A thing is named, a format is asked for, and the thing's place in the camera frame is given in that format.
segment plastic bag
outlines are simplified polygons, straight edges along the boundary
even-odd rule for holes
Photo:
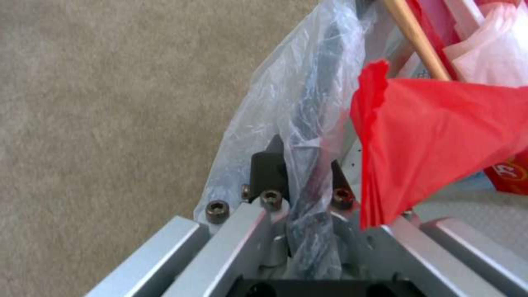
[[[361,226],[388,224],[454,181],[528,147],[528,87],[360,75],[351,117],[363,144]]]
[[[528,10],[521,2],[495,4],[467,40],[444,49],[459,80],[487,85],[528,85]]]
[[[194,210],[198,218],[215,199],[236,209],[241,185],[249,181],[252,154],[279,134],[293,204],[287,277],[335,279],[341,274],[326,209],[332,196],[330,164],[341,154],[346,110],[365,56],[364,26],[354,4],[320,3],[253,74]]]

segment red tissue paper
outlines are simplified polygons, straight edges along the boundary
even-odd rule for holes
[[[442,187],[528,147],[528,87],[359,76],[350,116],[363,145],[361,227],[388,224]]]

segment beige carpet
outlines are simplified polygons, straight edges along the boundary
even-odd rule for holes
[[[189,217],[251,73],[316,2],[1,0],[0,295],[82,295]]]

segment wooden stick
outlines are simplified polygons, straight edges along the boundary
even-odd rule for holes
[[[412,43],[423,64],[431,72],[432,77],[439,80],[451,80],[406,0],[383,0],[383,2],[403,35]]]

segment metal frame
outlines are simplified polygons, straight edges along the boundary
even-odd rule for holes
[[[242,203],[163,294],[225,296],[237,277],[256,277],[271,243],[269,213]]]
[[[452,218],[420,229],[508,296],[528,296],[528,263],[469,225]]]
[[[410,279],[427,296],[503,296],[411,222],[361,231],[359,210],[331,208],[334,232],[345,242],[345,262],[381,280]]]
[[[204,225],[174,217],[87,297],[160,296],[207,240],[209,232]]]

